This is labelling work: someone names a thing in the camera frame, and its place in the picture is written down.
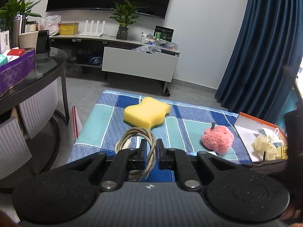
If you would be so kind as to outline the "blue patchwork mat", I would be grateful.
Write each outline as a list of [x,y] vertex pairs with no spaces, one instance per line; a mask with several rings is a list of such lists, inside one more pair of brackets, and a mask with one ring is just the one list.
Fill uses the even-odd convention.
[[[96,152],[114,155],[115,144],[130,129],[123,121],[124,109],[139,104],[143,96],[105,90],[94,105],[84,126],[79,126],[79,135],[75,139],[68,162],[78,160]],[[250,162],[250,156],[239,138],[234,123],[235,113],[209,107],[196,106],[166,100],[171,106],[170,113],[152,133],[161,139],[165,148],[182,149],[189,155],[204,151],[201,137],[204,130],[215,121],[226,126],[234,135],[234,142],[226,154],[221,157],[234,163]]]

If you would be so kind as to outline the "yellow green sponge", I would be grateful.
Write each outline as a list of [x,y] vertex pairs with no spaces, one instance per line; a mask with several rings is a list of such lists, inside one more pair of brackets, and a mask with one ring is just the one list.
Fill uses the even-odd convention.
[[152,97],[144,97],[139,104],[124,109],[123,120],[132,127],[142,127],[150,131],[163,124],[170,110],[171,105]]

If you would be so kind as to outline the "pink fluffy sponge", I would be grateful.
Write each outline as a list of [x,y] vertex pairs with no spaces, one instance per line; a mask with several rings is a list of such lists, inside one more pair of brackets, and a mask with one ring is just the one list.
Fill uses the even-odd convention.
[[226,126],[216,125],[213,121],[211,126],[204,130],[201,142],[207,149],[223,155],[231,148],[234,135]]

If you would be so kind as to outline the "red white notebook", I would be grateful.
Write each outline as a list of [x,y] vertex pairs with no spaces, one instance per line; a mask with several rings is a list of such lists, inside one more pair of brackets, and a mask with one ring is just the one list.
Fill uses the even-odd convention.
[[82,130],[82,124],[77,112],[76,106],[72,106],[70,119],[68,122],[68,137],[69,143],[73,145],[79,137]]

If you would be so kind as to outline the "orange rimmed white box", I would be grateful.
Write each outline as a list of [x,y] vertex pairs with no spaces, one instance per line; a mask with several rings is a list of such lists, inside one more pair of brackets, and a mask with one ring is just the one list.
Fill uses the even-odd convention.
[[287,137],[279,126],[241,112],[234,127],[252,162],[288,159]]

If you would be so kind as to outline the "pale yellow cloth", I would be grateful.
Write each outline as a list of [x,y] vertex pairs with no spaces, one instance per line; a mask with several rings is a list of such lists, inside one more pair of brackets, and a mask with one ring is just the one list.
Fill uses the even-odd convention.
[[252,147],[262,157],[265,157],[265,160],[276,159],[277,148],[269,142],[256,137],[254,142],[252,143]]

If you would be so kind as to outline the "white tv cabinet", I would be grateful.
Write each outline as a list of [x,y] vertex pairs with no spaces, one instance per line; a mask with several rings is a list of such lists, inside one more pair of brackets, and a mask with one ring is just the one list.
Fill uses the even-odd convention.
[[50,40],[51,46],[67,50],[71,65],[101,69],[105,78],[119,73],[154,79],[160,82],[162,94],[170,96],[168,85],[180,56],[177,50],[112,36],[56,35]]

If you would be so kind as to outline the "black glass coffee table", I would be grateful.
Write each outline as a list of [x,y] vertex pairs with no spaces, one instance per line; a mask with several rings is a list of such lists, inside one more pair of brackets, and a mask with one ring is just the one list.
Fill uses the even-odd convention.
[[1,96],[1,193],[49,170],[60,148],[57,118],[69,122],[67,53],[36,54],[35,69]]

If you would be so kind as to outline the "green black product box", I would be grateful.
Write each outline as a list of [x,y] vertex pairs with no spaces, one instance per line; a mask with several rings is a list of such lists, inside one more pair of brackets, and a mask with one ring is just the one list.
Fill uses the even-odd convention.
[[154,30],[154,38],[172,42],[174,29],[167,27],[156,26]]

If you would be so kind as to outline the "white wifi router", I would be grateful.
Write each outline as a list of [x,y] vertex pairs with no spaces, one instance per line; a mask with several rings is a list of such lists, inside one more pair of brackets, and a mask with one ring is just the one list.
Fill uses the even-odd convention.
[[105,23],[106,21],[102,21],[101,24],[100,21],[97,21],[96,25],[94,25],[94,20],[91,20],[90,24],[89,21],[86,20],[84,32],[80,33],[80,36],[102,36],[104,34]]

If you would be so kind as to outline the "dark blue curtain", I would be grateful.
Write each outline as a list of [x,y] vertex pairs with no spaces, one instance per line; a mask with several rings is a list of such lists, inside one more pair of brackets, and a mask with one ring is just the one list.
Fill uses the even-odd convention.
[[302,0],[248,0],[215,98],[230,112],[275,122],[302,59]]

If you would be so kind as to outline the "yellow cardboard box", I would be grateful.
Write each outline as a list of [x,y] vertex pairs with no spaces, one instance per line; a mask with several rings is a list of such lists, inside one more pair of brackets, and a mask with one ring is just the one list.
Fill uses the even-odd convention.
[[61,23],[60,35],[75,35],[78,34],[79,23]]

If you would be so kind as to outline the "black box on table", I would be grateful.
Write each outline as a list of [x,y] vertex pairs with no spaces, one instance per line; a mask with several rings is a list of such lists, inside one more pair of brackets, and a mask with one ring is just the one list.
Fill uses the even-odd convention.
[[49,30],[41,30],[38,32],[36,53],[50,52]]

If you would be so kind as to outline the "potted plant on cabinet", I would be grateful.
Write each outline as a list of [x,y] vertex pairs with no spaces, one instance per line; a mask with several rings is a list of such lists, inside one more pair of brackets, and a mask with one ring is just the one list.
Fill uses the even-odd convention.
[[140,15],[140,10],[145,7],[137,6],[134,2],[123,0],[123,3],[115,2],[115,6],[111,9],[110,19],[113,19],[119,24],[116,39],[127,40],[128,28],[136,23]]

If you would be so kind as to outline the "purple tray box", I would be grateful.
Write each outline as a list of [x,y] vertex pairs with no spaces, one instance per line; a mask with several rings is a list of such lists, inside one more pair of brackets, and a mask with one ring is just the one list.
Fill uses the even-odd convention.
[[1,66],[1,96],[36,69],[35,56],[35,48],[26,48],[22,56]]

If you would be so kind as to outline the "beige paper cup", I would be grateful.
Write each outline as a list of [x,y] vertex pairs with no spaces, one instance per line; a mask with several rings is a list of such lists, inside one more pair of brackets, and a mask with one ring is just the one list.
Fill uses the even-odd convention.
[[38,31],[26,32],[19,34],[19,47],[22,49],[25,48],[34,48],[37,47],[37,38]]

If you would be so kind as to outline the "white plastic bag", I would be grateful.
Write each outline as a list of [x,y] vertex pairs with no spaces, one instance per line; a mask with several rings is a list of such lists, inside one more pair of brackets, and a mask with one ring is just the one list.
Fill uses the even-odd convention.
[[41,19],[40,30],[48,30],[50,36],[54,36],[60,33],[61,16],[49,15],[46,18]]

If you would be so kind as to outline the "potted plant on table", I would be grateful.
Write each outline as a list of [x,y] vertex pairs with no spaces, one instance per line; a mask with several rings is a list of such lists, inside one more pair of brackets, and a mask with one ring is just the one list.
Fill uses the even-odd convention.
[[32,12],[35,5],[41,0],[34,2],[31,0],[8,0],[1,7],[1,20],[4,21],[4,30],[9,31],[10,47],[19,46],[19,35],[25,33],[27,18],[42,17],[39,13]]

